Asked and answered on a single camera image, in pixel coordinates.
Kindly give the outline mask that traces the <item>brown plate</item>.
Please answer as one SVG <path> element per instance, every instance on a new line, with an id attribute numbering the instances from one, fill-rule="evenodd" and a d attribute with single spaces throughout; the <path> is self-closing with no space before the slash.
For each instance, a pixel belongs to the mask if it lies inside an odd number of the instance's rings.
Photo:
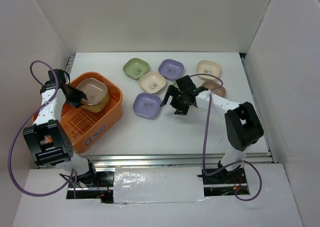
<path id="1" fill-rule="evenodd" d="M 82 100 L 88 105 L 98 104 L 108 93 L 107 85 L 95 78 L 84 79 L 76 89 L 85 94 Z"/>
<path id="2" fill-rule="evenodd" d="M 207 80 L 202 84 L 203 87 L 207 88 L 208 90 L 211 90 L 214 94 L 224 98 L 226 96 L 226 89 L 222 86 L 220 87 L 220 85 L 212 80 Z"/>

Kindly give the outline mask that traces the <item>yellow plate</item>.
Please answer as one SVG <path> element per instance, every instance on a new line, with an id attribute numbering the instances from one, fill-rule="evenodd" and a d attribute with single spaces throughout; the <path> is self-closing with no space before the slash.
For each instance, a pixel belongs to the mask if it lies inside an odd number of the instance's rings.
<path id="1" fill-rule="evenodd" d="M 98 113 L 98 112 L 101 112 L 106 107 L 106 105 L 110 101 L 110 98 L 111 98 L 110 94 L 107 93 L 99 103 L 93 104 L 93 105 L 84 103 L 84 105 L 82 105 L 81 107 L 91 113 Z"/>

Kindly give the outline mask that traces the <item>purple plate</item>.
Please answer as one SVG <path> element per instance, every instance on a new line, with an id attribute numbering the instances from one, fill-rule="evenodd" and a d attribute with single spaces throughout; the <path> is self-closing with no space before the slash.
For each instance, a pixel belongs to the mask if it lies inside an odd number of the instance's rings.
<path id="1" fill-rule="evenodd" d="M 158 72 L 165 78 L 171 81 L 175 81 L 182 77 L 185 66 L 176 60 L 165 59 L 162 61 L 158 68 Z"/>
<path id="2" fill-rule="evenodd" d="M 148 92 L 141 92 L 135 98 L 132 109 L 141 117 L 153 119 L 160 111 L 161 102 L 159 96 Z"/>

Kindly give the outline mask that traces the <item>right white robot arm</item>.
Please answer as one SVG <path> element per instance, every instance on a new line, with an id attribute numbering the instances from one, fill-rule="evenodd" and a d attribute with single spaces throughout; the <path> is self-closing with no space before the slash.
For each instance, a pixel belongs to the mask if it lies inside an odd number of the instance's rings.
<path id="1" fill-rule="evenodd" d="M 160 106 L 165 106 L 170 97 L 172 97 L 170 105 L 175 109 L 175 115 L 187 115 L 190 106 L 207 110 L 202 147 L 202 175 L 208 177 L 217 175 L 221 182 L 229 183 L 243 162 L 247 148 L 257 143 L 264 135 L 264 129 L 254 106 L 247 101 L 237 103 L 227 100 L 204 86 L 197 87 L 190 75 L 177 79 L 176 86 L 169 85 Z M 211 114 L 225 121 L 229 142 L 227 151 L 214 172 L 206 170 L 206 148 Z"/>

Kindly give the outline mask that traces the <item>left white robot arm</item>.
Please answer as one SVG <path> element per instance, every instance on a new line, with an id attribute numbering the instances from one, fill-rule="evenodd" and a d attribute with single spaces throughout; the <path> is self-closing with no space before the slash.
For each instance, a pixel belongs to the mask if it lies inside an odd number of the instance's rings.
<path id="1" fill-rule="evenodd" d="M 69 77 L 62 69 L 48 71 L 49 80 L 40 89 L 41 104 L 31 126 L 23 129 L 23 137 L 37 166 L 75 169 L 76 184 L 92 187 L 97 184 L 99 174 L 92 162 L 75 153 L 73 144 L 61 125 L 63 105 L 80 108 L 87 96 L 69 85 Z"/>

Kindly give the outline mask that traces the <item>orange plastic bin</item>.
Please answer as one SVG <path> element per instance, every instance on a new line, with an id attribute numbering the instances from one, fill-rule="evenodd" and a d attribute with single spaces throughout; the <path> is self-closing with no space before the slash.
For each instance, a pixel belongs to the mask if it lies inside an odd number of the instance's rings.
<path id="1" fill-rule="evenodd" d="M 85 153 L 123 114 L 121 90 L 100 73 L 86 72 L 73 80 L 70 85 L 75 88 L 81 81 L 89 78 L 96 79 L 107 86 L 109 101 L 101 111 L 96 113 L 82 107 L 72 107 L 67 103 L 63 105 L 60 124 L 78 155 Z"/>

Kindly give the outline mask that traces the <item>green plate centre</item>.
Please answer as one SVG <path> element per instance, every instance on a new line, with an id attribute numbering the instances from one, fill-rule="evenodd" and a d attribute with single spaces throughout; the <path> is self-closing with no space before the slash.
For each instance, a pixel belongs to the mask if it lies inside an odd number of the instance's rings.
<path id="1" fill-rule="evenodd" d="M 174 87 L 178 88 L 178 84 L 177 84 L 176 81 L 174 81 L 172 85 L 173 85 Z"/>

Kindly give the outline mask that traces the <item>green plate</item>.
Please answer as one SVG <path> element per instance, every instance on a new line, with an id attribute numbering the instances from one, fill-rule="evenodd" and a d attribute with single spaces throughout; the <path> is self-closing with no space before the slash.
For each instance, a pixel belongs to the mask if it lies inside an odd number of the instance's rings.
<path id="1" fill-rule="evenodd" d="M 178 88 L 178 84 L 177 84 L 176 81 L 174 81 L 172 85 L 173 85 L 174 87 Z"/>
<path id="2" fill-rule="evenodd" d="M 150 70 L 150 65 L 140 58 L 132 58 L 123 66 L 122 70 L 128 77 L 139 80 Z"/>

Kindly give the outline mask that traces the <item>purple plate top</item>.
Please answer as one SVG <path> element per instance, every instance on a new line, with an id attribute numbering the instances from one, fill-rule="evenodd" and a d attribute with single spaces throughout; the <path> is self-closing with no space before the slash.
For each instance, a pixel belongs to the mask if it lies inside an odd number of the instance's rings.
<path id="1" fill-rule="evenodd" d="M 165 78 L 171 81 L 175 81 L 182 77 L 185 66 L 176 60 L 165 59 L 162 61 L 158 68 L 158 72 Z"/>

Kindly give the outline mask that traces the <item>cream plate centre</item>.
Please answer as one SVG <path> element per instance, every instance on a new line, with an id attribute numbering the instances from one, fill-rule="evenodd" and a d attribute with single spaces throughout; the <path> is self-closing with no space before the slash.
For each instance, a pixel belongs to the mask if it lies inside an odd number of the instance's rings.
<path id="1" fill-rule="evenodd" d="M 139 78 L 138 84 L 145 92 L 156 94 L 166 86 L 167 81 L 160 73 L 149 71 Z"/>

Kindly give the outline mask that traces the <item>cream plate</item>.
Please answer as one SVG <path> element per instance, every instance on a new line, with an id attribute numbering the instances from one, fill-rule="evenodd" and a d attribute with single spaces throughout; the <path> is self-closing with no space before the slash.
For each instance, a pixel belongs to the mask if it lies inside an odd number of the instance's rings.
<path id="1" fill-rule="evenodd" d="M 138 84 L 145 92 L 156 94 L 166 86 L 167 81 L 160 73 L 149 71 L 139 78 Z"/>
<path id="2" fill-rule="evenodd" d="M 222 68 L 218 63 L 209 60 L 201 60 L 196 67 L 197 74 L 205 74 L 197 76 L 203 80 L 216 80 L 215 77 L 220 76 L 221 70 Z"/>

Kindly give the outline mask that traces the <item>cream plate top right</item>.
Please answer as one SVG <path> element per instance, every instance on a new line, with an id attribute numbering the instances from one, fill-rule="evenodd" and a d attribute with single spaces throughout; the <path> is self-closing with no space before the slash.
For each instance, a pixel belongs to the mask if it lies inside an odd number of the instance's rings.
<path id="1" fill-rule="evenodd" d="M 215 77 L 220 76 L 221 70 L 222 68 L 218 63 L 209 60 L 201 60 L 196 67 L 197 74 L 205 74 L 197 76 L 203 80 L 216 80 Z"/>

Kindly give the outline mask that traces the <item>green plate top left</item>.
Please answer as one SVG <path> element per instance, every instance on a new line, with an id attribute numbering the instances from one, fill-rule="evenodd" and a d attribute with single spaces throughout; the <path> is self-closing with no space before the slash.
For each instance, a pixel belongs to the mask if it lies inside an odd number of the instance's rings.
<path id="1" fill-rule="evenodd" d="M 122 70 L 128 77 L 139 80 L 150 70 L 150 65 L 140 58 L 132 58 L 123 66 Z"/>

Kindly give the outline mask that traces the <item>white foil sheet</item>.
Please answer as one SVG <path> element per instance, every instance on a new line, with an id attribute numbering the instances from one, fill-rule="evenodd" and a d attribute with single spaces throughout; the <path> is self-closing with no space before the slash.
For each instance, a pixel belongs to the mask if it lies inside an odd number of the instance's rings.
<path id="1" fill-rule="evenodd" d="M 205 199 L 200 167 L 117 168 L 116 204 L 193 203 Z"/>

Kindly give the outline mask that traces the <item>aluminium rail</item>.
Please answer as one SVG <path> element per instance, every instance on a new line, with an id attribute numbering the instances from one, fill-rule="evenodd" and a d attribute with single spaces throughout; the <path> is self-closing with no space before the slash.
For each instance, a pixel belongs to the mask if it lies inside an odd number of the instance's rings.
<path id="1" fill-rule="evenodd" d="M 206 166 L 218 164 L 223 154 L 206 154 Z M 165 155 L 80 155 L 82 159 L 91 161 L 98 170 L 108 168 L 150 168 L 202 166 L 201 154 L 165 154 Z M 253 164 L 274 163 L 270 152 L 247 153 L 245 160 Z"/>

